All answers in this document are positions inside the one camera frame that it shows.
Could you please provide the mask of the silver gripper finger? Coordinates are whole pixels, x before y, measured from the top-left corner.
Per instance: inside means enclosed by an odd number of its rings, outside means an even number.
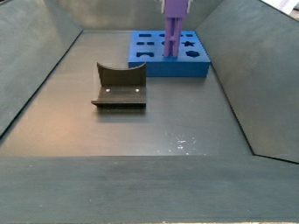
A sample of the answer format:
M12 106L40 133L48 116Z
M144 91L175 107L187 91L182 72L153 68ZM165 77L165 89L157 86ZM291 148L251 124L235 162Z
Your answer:
M191 10L191 4L193 4L193 0L189 0L187 13L190 13L190 10Z
M162 13L165 14L165 3L166 3L166 1L165 0L159 0L159 2L161 2L161 6L162 6Z

